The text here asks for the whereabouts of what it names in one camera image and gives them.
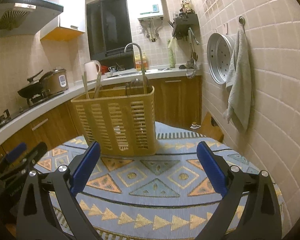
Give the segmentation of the white electric kettle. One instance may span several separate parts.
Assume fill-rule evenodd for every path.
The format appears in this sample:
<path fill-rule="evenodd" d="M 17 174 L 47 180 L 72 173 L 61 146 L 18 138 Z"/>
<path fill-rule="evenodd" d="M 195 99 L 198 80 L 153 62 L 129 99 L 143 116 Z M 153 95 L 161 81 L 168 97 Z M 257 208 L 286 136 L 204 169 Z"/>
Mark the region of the white electric kettle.
<path fill-rule="evenodd" d="M 84 70 L 86 72 L 87 81 L 95 81 L 99 76 L 101 76 L 101 64 L 96 61 L 89 61 L 84 64 Z"/>

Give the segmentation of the yellow detergent bottle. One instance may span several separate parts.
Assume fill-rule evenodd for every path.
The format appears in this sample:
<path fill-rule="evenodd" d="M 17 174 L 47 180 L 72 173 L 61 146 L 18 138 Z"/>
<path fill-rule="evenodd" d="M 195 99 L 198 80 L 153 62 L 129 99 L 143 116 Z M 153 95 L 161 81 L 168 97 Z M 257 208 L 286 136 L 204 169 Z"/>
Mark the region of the yellow detergent bottle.
<path fill-rule="evenodd" d="M 142 53 L 142 56 L 135 55 L 134 62 L 135 62 L 135 68 L 137 70 L 141 70 L 142 67 L 144 67 L 145 70 L 148 69 L 148 61 L 147 61 L 146 53 Z"/>

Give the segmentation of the range hood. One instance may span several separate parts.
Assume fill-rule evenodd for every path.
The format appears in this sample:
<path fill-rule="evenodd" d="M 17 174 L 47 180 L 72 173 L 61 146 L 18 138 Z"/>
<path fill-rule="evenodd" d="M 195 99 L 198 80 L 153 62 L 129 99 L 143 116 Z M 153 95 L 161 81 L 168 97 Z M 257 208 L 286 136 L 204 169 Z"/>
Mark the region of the range hood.
<path fill-rule="evenodd" d="M 2 0 L 0 37 L 34 35 L 62 12 L 62 5 L 48 0 Z"/>

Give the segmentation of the black wall spice rack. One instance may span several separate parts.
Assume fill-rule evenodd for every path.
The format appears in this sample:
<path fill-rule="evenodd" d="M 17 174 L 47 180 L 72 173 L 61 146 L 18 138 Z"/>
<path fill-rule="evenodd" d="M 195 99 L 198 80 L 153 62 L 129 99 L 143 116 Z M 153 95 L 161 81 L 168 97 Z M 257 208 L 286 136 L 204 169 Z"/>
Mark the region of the black wall spice rack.
<path fill-rule="evenodd" d="M 182 0 L 181 9 L 173 16 L 173 21 L 167 21 L 172 27 L 172 37 L 182 39 L 189 35 L 189 29 L 199 25 L 198 16 L 190 0 Z"/>

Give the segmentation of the grey hanging towel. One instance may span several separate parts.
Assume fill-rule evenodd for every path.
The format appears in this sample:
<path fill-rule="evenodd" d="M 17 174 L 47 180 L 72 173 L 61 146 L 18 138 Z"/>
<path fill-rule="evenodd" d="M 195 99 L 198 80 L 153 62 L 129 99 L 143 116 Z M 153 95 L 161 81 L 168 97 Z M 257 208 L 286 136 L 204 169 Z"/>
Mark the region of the grey hanging towel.
<path fill-rule="evenodd" d="M 239 29 L 236 35 L 225 88 L 229 97 L 223 116 L 227 122 L 233 122 L 239 132 L 245 133 L 253 104 L 253 91 L 248 42 L 243 29 Z"/>

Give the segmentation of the clear plastic spoon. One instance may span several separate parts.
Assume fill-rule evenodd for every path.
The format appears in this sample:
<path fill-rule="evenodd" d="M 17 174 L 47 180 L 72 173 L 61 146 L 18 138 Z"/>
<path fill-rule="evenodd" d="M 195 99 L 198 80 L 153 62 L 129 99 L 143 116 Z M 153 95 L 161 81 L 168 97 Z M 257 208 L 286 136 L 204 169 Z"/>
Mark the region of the clear plastic spoon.
<path fill-rule="evenodd" d="M 134 78 L 129 84 L 130 95 L 143 94 L 143 81 L 138 78 Z"/>

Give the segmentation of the clear spoon grey handle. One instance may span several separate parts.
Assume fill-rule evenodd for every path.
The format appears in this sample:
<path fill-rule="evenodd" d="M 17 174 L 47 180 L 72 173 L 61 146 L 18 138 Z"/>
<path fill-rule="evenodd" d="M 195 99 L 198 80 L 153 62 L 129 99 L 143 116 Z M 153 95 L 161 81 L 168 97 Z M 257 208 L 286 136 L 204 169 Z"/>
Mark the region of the clear spoon grey handle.
<path fill-rule="evenodd" d="M 146 70 L 143 63 L 141 64 L 141 72 L 142 72 L 143 92 L 145 94 L 151 93 L 152 86 L 150 85 L 149 80 L 147 79 Z"/>

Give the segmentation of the wooden stool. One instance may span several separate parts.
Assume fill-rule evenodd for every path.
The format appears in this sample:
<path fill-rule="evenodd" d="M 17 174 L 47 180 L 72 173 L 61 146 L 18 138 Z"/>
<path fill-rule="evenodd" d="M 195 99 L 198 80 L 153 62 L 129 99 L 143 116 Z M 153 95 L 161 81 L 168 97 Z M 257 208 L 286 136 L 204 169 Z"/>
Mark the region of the wooden stool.
<path fill-rule="evenodd" d="M 204 120 L 201 123 L 201 127 L 198 129 L 198 133 L 212 138 L 218 142 L 222 142 L 224 139 L 224 134 L 221 128 L 219 127 L 213 116 L 210 114 L 210 112 L 206 113 Z"/>

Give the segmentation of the white water heater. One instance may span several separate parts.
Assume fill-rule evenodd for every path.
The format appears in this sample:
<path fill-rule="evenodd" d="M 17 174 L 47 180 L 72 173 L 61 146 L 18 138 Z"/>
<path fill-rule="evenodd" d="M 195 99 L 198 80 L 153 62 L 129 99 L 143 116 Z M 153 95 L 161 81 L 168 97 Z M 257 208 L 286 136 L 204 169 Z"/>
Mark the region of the white water heater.
<path fill-rule="evenodd" d="M 162 18 L 164 10 L 161 0 L 128 0 L 129 9 L 138 21 Z"/>

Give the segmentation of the dark window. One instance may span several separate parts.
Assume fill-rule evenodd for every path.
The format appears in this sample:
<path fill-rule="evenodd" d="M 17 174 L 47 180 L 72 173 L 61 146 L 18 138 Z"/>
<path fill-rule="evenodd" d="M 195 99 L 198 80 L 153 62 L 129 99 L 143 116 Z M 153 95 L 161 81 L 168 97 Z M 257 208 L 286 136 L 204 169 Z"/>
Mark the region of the dark window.
<path fill-rule="evenodd" d="M 124 55 L 125 46 L 132 42 L 127 0 L 96 0 L 86 9 L 90 58 Z"/>

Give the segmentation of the yellow plastic utensil basket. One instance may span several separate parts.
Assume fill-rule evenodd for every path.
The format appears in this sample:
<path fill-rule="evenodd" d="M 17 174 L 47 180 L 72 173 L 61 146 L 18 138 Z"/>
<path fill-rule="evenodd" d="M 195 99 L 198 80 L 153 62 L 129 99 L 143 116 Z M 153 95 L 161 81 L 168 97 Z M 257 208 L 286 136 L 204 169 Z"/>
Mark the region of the yellow plastic utensil basket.
<path fill-rule="evenodd" d="M 154 92 L 127 95 L 125 88 L 103 89 L 71 100 L 87 144 L 99 143 L 103 155 L 149 156 L 158 149 Z"/>

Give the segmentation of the black frying pan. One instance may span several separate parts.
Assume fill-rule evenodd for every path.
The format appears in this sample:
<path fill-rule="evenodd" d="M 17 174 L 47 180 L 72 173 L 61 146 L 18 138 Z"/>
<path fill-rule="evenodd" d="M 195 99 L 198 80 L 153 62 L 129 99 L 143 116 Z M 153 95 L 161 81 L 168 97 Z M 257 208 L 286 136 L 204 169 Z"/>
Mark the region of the black frying pan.
<path fill-rule="evenodd" d="M 43 70 L 41 70 L 37 74 L 27 78 L 27 81 L 29 83 L 22 89 L 18 90 L 18 94 L 22 98 L 31 99 L 37 94 L 43 94 L 43 93 L 47 94 L 49 92 L 48 88 L 45 85 L 43 85 L 43 83 L 40 80 L 34 79 L 42 72 L 43 72 Z"/>

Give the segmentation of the metal steamer tray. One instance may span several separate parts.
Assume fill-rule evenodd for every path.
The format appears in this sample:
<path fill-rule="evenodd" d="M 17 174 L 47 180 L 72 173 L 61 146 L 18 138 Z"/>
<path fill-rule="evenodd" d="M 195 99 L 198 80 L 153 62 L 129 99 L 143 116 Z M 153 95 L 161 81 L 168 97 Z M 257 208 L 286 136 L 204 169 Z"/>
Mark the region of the metal steamer tray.
<path fill-rule="evenodd" d="M 207 43 L 207 62 L 212 79 L 218 85 L 226 83 L 235 41 L 228 35 L 213 33 Z"/>

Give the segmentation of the gas stove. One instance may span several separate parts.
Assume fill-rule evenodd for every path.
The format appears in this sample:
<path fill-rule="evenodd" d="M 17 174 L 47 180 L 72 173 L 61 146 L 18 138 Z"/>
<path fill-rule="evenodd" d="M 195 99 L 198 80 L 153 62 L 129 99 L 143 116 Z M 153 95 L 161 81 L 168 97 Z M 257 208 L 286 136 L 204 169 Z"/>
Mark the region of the gas stove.
<path fill-rule="evenodd" d="M 24 114 L 25 112 L 29 111 L 30 109 L 39 106 L 40 104 L 47 102 L 59 95 L 64 94 L 64 92 L 58 92 L 53 95 L 37 95 L 34 98 L 31 98 L 30 100 L 27 100 L 30 104 L 26 107 L 19 107 L 19 111 L 15 113 L 10 113 L 8 109 L 4 110 L 3 115 L 0 115 L 0 129 L 7 125 L 9 122 L 11 122 L 13 119 L 17 118 L 18 116 Z"/>

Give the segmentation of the white wall cabinet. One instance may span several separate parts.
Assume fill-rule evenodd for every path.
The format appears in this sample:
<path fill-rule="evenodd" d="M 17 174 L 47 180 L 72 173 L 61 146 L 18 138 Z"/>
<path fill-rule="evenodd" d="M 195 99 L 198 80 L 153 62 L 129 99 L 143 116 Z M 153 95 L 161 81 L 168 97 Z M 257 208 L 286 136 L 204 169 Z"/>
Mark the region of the white wall cabinet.
<path fill-rule="evenodd" d="M 41 40 L 70 41 L 86 31 L 85 0 L 48 0 L 63 12 L 40 30 Z"/>

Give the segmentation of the brown rice cooker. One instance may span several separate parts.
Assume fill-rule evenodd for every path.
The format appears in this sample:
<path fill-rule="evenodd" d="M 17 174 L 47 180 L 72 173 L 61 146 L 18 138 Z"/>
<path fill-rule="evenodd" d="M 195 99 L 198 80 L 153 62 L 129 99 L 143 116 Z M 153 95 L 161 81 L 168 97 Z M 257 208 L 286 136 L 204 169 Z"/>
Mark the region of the brown rice cooker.
<path fill-rule="evenodd" d="M 39 81 L 47 96 L 63 92 L 69 88 L 66 70 L 64 68 L 53 69 L 45 73 Z"/>

